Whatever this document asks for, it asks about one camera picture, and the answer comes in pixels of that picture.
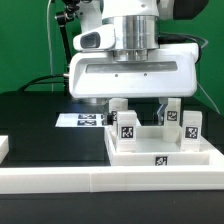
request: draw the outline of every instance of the white base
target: white base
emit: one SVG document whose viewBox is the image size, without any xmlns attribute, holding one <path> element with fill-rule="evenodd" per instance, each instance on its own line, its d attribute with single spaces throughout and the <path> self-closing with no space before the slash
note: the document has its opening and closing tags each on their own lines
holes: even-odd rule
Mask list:
<svg viewBox="0 0 224 224">
<path fill-rule="evenodd" d="M 0 136 L 0 164 L 9 152 L 8 136 Z"/>
<path fill-rule="evenodd" d="M 216 165 L 214 155 L 219 153 L 217 159 L 223 161 L 224 167 L 224 156 L 203 137 L 199 152 L 181 152 L 180 141 L 163 141 L 163 126 L 141 126 L 136 132 L 136 152 L 116 152 L 114 138 L 105 128 L 105 144 L 112 166 L 155 166 L 158 157 L 167 157 L 167 166 L 210 166 Z"/>
<path fill-rule="evenodd" d="M 107 147 L 113 150 L 108 128 L 105 128 L 105 137 Z M 169 150 L 164 148 L 162 152 L 161 149 L 139 151 L 137 154 L 142 155 L 139 160 L 146 163 L 144 157 L 147 153 L 152 158 L 168 155 L 168 166 L 154 166 L 148 161 L 147 166 L 2 168 L 0 194 L 224 189 L 224 157 L 203 138 L 200 153 L 177 152 L 177 146 L 170 145 Z M 109 151 L 109 156 L 110 159 L 113 156 L 112 163 L 115 163 L 115 158 L 119 162 L 119 156 L 114 156 L 112 151 Z M 123 162 L 127 159 L 124 153 L 121 158 Z"/>
</svg>

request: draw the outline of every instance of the white block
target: white block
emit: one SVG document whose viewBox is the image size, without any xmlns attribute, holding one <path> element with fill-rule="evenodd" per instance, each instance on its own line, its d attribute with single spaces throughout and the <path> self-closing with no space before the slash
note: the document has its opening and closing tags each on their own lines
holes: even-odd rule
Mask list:
<svg viewBox="0 0 224 224">
<path fill-rule="evenodd" d="M 117 123 L 118 124 L 136 124 L 137 114 L 134 110 L 118 111 Z"/>
<path fill-rule="evenodd" d="M 123 98 L 113 98 L 109 100 L 109 112 L 128 110 L 128 100 Z"/>
<path fill-rule="evenodd" d="M 184 111 L 181 150 L 194 151 L 200 150 L 201 141 L 202 113 L 199 111 Z"/>
<path fill-rule="evenodd" d="M 169 98 L 164 114 L 163 141 L 178 142 L 181 99 Z"/>
<path fill-rule="evenodd" d="M 180 125 L 181 99 L 169 98 L 164 114 L 164 126 L 177 127 Z"/>
<path fill-rule="evenodd" d="M 8 136 L 0 136 L 0 164 L 9 152 Z"/>
<path fill-rule="evenodd" d="M 136 121 L 135 111 L 118 111 L 117 152 L 134 152 L 136 150 Z"/>
</svg>

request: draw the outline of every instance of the green background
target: green background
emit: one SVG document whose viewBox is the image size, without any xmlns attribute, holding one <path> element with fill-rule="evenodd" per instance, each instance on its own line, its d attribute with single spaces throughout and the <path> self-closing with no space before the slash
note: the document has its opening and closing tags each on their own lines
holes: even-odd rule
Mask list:
<svg viewBox="0 0 224 224">
<path fill-rule="evenodd" d="M 17 90 L 28 81 L 50 74 L 47 42 L 48 0 L 1 0 L 0 7 L 0 93 Z M 224 3 L 210 0 L 207 8 L 191 21 L 162 21 L 160 30 L 189 33 L 209 41 L 197 65 L 198 80 L 224 114 Z M 66 63 L 59 28 L 54 20 L 63 4 L 51 4 L 51 35 L 54 55 L 54 73 L 65 71 Z M 68 24 L 69 39 L 80 32 L 78 21 Z M 212 105 L 198 90 L 195 97 Z"/>
</svg>

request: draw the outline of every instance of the black surface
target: black surface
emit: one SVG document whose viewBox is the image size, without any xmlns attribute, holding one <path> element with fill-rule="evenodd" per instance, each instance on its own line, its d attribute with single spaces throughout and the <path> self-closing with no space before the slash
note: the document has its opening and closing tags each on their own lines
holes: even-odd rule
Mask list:
<svg viewBox="0 0 224 224">
<path fill-rule="evenodd" d="M 143 125 L 153 123 L 158 100 L 129 102 Z M 88 134 L 94 144 L 101 145 L 94 138 L 103 138 L 102 129 L 54 127 L 59 113 L 99 113 L 101 107 L 77 104 L 60 93 L 5 93 L 0 103 L 0 134 L 10 137 L 10 153 L 2 167 L 109 165 L 104 146 L 92 152 L 89 141 L 82 147 L 78 143 Z M 194 99 L 183 99 L 182 104 L 184 110 L 203 112 L 203 136 L 224 152 L 224 118 Z M 63 147 L 67 141 L 70 148 Z M 223 224 L 223 208 L 224 191 L 0 195 L 0 223 Z"/>
<path fill-rule="evenodd" d="M 185 20 L 195 18 L 208 4 L 209 0 L 175 0 L 173 18 Z"/>
<path fill-rule="evenodd" d="M 222 191 L 0 196 L 4 224 L 223 224 Z"/>
</svg>

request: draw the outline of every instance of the black cable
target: black cable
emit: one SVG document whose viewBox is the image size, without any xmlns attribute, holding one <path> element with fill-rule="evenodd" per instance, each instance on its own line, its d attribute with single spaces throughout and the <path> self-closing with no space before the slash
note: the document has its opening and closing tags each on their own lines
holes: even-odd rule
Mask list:
<svg viewBox="0 0 224 224">
<path fill-rule="evenodd" d="M 23 92 L 25 89 L 27 89 L 29 86 L 32 85 L 45 85 L 45 84 L 64 84 L 64 82 L 36 82 L 36 83 L 30 83 L 29 85 L 27 84 L 26 87 L 24 86 Z"/>
<path fill-rule="evenodd" d="M 159 44 L 171 44 L 171 43 L 185 43 L 187 41 L 191 41 L 193 43 L 196 43 L 198 45 L 198 60 L 196 63 L 198 63 L 201 59 L 202 55 L 202 47 L 199 43 L 199 38 L 194 37 L 192 35 L 183 35 L 183 34 L 168 34 L 168 33 L 161 33 L 162 35 L 158 38 Z"/>
<path fill-rule="evenodd" d="M 41 84 L 41 82 L 39 82 L 39 81 L 47 80 L 47 79 L 54 79 L 54 78 L 64 78 L 64 76 L 63 75 L 48 75 L 48 76 L 42 76 L 42 77 L 33 79 L 32 81 L 28 82 L 27 84 L 21 86 L 17 91 L 24 92 L 26 90 L 26 88 L 28 88 L 31 85 L 35 85 L 35 84 L 38 84 L 38 83 Z"/>
</svg>

